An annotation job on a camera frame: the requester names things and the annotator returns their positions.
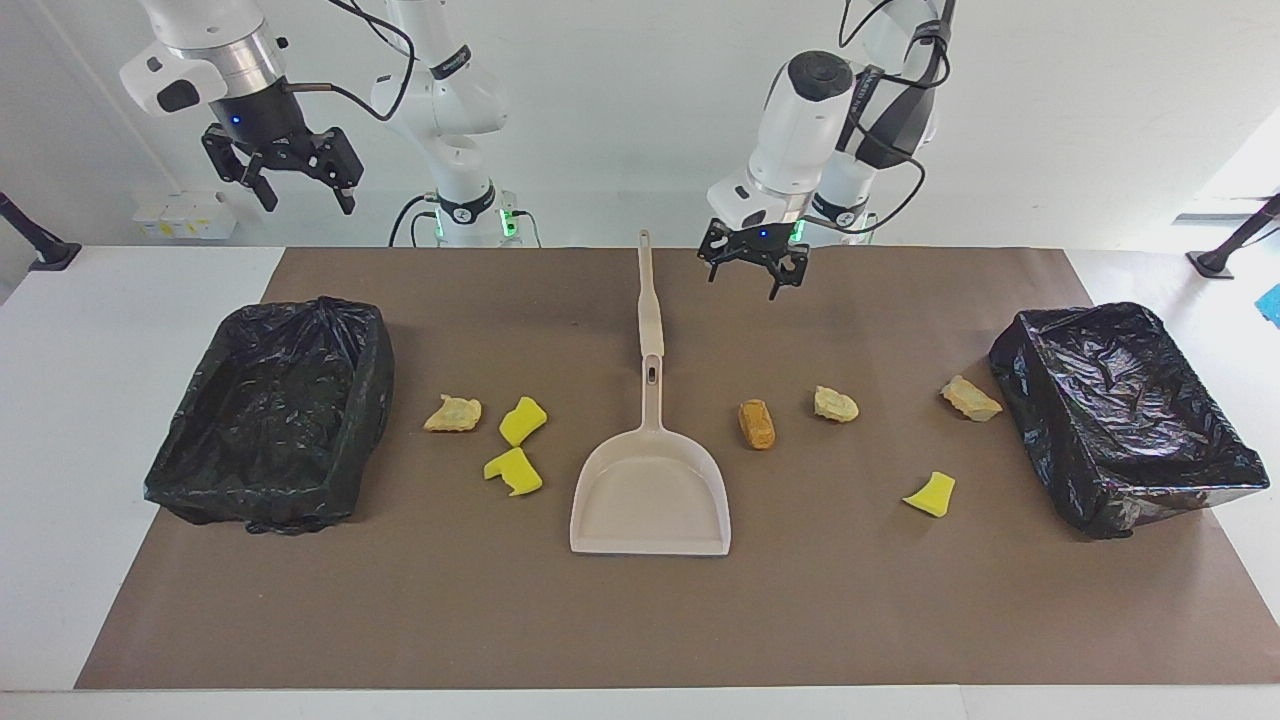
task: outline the brown paper mat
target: brown paper mat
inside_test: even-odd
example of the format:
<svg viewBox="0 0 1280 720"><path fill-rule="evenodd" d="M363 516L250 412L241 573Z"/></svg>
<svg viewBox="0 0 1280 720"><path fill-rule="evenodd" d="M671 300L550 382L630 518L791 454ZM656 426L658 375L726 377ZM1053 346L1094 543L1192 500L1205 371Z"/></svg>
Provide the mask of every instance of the brown paper mat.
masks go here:
<svg viewBox="0 0 1280 720"><path fill-rule="evenodd" d="M1059 251L814 252L805 287L714 284L657 251L666 419L728 487L730 556L568 551L573 486L640 416L636 256L627 250L289 250L268 301L383 309L396 348L387 434L353 521L307 537L159 512L79 688L1268 683L1280 629L1208 512L1083 542L1032 473L1007 413L937 397L1023 307L1085 304ZM817 383L850 425L812 416ZM485 404L470 434L419 432L442 393ZM517 397L550 423L547 480L508 498L481 465ZM764 398L778 445L735 410ZM900 501L931 470L945 519Z"/></svg>

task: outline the black tripod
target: black tripod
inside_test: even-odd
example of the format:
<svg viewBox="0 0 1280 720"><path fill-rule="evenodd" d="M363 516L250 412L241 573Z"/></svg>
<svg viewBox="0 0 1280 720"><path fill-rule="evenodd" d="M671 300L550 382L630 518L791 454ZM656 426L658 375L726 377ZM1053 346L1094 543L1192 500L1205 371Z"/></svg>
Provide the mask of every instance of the black tripod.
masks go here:
<svg viewBox="0 0 1280 720"><path fill-rule="evenodd" d="M1187 254L1187 259L1192 261L1192 265L1199 274L1206 278L1217 279L1234 279L1233 275L1226 269L1226 259L1231 256L1233 252L1244 247L1244 243L1249 241L1251 237L1258 234L1258 231L1267 227L1271 222L1280 215L1280 195L1271 196L1266 205L1261 210L1253 214L1248 220L1244 220L1231 237L1226 238L1226 242L1219 245L1208 252L1192 251Z"/></svg>
<svg viewBox="0 0 1280 720"><path fill-rule="evenodd" d="M78 242L63 242L56 234L36 224L3 192L0 192L0 217L9 220L13 229L22 233L22 237L36 249L37 258L31 263L31 270L61 270L72 264L81 250Z"/></svg>

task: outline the white dustpan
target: white dustpan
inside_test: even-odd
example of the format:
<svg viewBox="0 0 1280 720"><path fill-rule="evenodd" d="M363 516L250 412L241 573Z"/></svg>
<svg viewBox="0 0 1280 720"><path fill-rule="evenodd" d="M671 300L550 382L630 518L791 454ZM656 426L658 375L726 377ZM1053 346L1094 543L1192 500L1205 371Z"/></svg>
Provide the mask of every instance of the white dustpan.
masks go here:
<svg viewBox="0 0 1280 720"><path fill-rule="evenodd" d="M573 552L728 555L728 497L707 450L662 427L662 313L653 288L649 232L640 232L640 427L586 459L573 493Z"/></svg>

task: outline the black plastic bag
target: black plastic bag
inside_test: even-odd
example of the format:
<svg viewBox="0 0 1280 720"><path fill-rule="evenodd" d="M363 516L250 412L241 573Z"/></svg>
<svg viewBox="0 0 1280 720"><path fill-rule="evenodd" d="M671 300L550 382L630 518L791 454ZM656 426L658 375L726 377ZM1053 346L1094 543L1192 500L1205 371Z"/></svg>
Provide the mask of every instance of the black plastic bag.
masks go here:
<svg viewBox="0 0 1280 720"><path fill-rule="evenodd" d="M988 359L1057 512L1089 537L1270 486L1142 305L1024 310Z"/></svg>
<svg viewBox="0 0 1280 720"><path fill-rule="evenodd" d="M390 337L372 305L250 305L218 327L146 478L195 524L298 534L351 515L387 425Z"/></svg>

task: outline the yellow sponge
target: yellow sponge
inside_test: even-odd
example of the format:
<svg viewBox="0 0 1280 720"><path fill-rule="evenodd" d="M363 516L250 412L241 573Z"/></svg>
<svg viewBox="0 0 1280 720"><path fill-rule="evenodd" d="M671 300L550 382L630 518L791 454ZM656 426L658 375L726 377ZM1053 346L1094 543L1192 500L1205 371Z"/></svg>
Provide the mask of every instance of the yellow sponge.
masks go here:
<svg viewBox="0 0 1280 720"><path fill-rule="evenodd" d="M422 429L430 433L465 433L480 421L480 401L442 395L444 405L426 419Z"/></svg>
<svg viewBox="0 0 1280 720"><path fill-rule="evenodd" d="M538 475L538 470L534 470L525 451L518 447L513 447L485 462L484 479L492 480L498 475L502 475L502 482L511 487L508 497L529 495L543 487L543 478Z"/></svg>
<svg viewBox="0 0 1280 720"><path fill-rule="evenodd" d="M507 439L511 447L520 447L525 438L534 430L547 424L547 411L543 410L532 397L527 395L520 398L516 409L507 413L498 425L498 432Z"/></svg>
<svg viewBox="0 0 1280 720"><path fill-rule="evenodd" d="M933 473L929 477L929 482L924 483L924 487L918 493L911 497L904 497L902 502L923 510L934 518L941 518L947 514L947 507L951 506L951 491L955 487L956 480L951 475Z"/></svg>

